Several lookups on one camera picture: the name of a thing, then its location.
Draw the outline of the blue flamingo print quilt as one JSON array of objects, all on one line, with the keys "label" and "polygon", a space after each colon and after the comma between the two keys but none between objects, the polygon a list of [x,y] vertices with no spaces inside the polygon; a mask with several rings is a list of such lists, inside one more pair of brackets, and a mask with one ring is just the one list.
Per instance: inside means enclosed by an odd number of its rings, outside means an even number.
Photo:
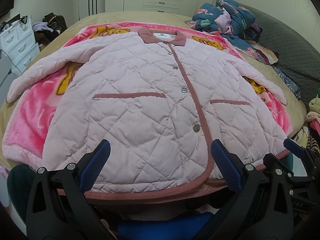
[{"label": "blue flamingo print quilt", "polygon": [[253,12],[234,0],[204,3],[185,23],[196,31],[222,36],[240,52],[264,64],[278,62],[276,53],[258,43],[263,28],[255,23]]}]

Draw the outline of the beige bed cover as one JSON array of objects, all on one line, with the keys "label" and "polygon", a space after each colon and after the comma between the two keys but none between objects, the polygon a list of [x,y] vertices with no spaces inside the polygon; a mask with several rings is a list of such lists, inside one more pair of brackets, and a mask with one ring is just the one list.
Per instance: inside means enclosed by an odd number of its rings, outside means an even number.
[{"label": "beige bed cover", "polygon": [[[104,12],[97,15],[88,16],[75,24],[71,25],[65,32],[63,32],[58,38],[51,42],[44,50],[42,50],[31,61],[29,66],[32,66],[35,62],[39,61],[43,57],[47,57],[53,52],[60,49],[67,41],[73,38],[81,29],[96,24],[114,23],[114,22],[143,22],[143,23],[155,23],[170,25],[180,28],[189,28],[185,21],[189,17],[176,14],[168,14],[162,12],[147,12],[147,11],[124,11],[124,12]],[[238,52],[250,65],[259,70],[268,80],[276,84],[283,91],[287,100],[285,109],[290,116],[292,129],[289,137],[294,137],[295,134],[301,129],[305,123],[307,115],[306,107],[302,101],[297,100],[292,91],[285,85],[280,76],[274,71],[274,69],[266,64],[263,64],[253,57]]]}]

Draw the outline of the pink quilted jacket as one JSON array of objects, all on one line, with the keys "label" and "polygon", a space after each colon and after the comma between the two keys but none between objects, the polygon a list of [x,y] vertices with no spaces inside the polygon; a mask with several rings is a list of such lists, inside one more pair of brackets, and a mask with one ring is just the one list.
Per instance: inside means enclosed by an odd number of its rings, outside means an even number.
[{"label": "pink quilted jacket", "polygon": [[111,155],[89,199],[168,202],[220,190],[225,182],[210,152],[215,139],[255,167],[268,153],[287,154],[285,132],[249,81],[286,103],[282,90],[185,30],[79,35],[17,78],[7,102],[69,63],[80,69],[52,114],[42,165],[64,168],[108,140]]}]

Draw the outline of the white drawer cabinet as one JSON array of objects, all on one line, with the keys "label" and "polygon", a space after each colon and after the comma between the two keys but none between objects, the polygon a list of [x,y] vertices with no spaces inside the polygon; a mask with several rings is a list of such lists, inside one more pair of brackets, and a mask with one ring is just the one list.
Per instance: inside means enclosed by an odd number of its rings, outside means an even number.
[{"label": "white drawer cabinet", "polygon": [[7,57],[11,71],[20,76],[40,53],[30,16],[23,16],[1,32],[1,57]]}]

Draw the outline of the grey desk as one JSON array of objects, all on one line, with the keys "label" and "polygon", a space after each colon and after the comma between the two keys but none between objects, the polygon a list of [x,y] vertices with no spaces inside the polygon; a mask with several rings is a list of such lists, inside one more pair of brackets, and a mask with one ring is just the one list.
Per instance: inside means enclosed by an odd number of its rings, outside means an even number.
[{"label": "grey desk", "polygon": [[0,105],[7,98],[7,93],[12,82],[17,78],[17,75],[11,71],[11,61],[7,56],[0,60]]}]

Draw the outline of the pink cartoon bear blanket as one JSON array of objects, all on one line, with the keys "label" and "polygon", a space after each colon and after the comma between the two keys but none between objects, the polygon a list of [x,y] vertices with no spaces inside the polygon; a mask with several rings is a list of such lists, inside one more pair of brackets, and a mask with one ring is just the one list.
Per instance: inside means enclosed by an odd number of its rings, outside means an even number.
[{"label": "pink cartoon bear blanket", "polygon": [[[243,58],[237,49],[221,36],[202,34],[199,31],[172,25],[141,22],[87,26],[76,35],[72,35],[65,46],[99,36],[128,33],[140,27],[160,31],[180,31],[187,38]],[[78,61],[63,64],[59,70],[55,70],[34,85],[29,85],[15,102],[5,103],[1,107],[1,166],[10,170],[14,167],[15,161],[34,169],[40,167],[44,142],[57,105],[81,66]]]}]

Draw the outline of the dark clothes pile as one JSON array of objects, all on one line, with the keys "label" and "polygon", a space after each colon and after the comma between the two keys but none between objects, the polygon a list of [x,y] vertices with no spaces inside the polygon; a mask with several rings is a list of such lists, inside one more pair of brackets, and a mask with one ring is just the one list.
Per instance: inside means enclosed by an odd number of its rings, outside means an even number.
[{"label": "dark clothes pile", "polygon": [[48,45],[55,40],[65,30],[67,30],[65,18],[62,15],[56,15],[53,12],[46,15],[42,22],[36,22],[32,25],[35,40],[39,45]]}]

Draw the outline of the grey quilted headboard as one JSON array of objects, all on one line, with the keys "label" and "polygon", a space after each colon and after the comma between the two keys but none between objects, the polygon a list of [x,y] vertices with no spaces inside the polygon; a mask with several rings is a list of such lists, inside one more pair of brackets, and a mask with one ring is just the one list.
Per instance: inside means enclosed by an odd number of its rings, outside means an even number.
[{"label": "grey quilted headboard", "polygon": [[308,107],[319,89],[319,51],[280,20],[248,5],[243,7],[263,29],[258,43],[279,55],[276,66],[299,87],[300,100]]}]

